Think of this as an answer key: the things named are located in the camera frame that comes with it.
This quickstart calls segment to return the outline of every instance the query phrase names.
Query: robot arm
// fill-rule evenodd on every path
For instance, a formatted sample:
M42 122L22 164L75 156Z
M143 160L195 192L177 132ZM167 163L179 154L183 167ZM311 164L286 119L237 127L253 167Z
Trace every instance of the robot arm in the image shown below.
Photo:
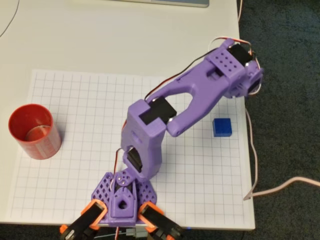
M263 70L253 57L232 39L210 52L202 62L165 85L146 100L139 100L128 110L121 147L124 163L136 178L147 181L159 170L161 143L167 130L177 137L206 116L222 96L247 96L261 83ZM189 93L187 109L177 112L165 100L170 95Z
M138 209L155 204L157 195L149 180L162 164L161 144L166 131L177 137L206 116L221 97L247 96L261 84L263 70L232 39L209 52L202 62L128 108L121 133L123 161L127 168L107 172L92 194L108 211L101 223L112 227L134 226ZM192 101L177 115L166 101L170 95L189 93Z

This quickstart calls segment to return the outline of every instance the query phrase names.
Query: white table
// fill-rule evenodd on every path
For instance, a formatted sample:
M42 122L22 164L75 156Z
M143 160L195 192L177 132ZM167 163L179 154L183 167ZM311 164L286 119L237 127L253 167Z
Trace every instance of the white table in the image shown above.
M0 32L15 7L15 0L1 1ZM239 36L236 0L212 0L208 8L22 0L0 38L0 222L5 220L18 147L8 119L26 103L32 69L169 76L222 35Z

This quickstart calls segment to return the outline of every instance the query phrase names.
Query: ventilation hole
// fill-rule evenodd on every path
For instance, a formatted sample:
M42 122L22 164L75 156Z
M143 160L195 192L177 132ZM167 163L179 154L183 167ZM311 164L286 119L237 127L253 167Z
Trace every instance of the ventilation hole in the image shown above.
M128 205L127 205L127 203L126 203L125 201L122 200L122 201L119 203L118 207L119 207L120 209L126 209L126 208L128 207Z

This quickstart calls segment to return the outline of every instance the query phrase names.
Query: blue block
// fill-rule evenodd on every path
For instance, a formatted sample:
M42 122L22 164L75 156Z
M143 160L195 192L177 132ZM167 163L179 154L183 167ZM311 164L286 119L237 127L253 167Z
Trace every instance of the blue block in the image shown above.
M215 137L230 137L232 135L230 118L215 118L212 126Z

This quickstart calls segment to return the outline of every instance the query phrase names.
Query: red cup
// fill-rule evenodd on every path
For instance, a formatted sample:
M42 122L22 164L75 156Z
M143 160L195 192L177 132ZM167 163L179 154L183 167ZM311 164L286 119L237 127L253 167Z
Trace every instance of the red cup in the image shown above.
M11 135L33 159L51 158L61 146L51 113L39 104L17 108L11 114L8 126Z

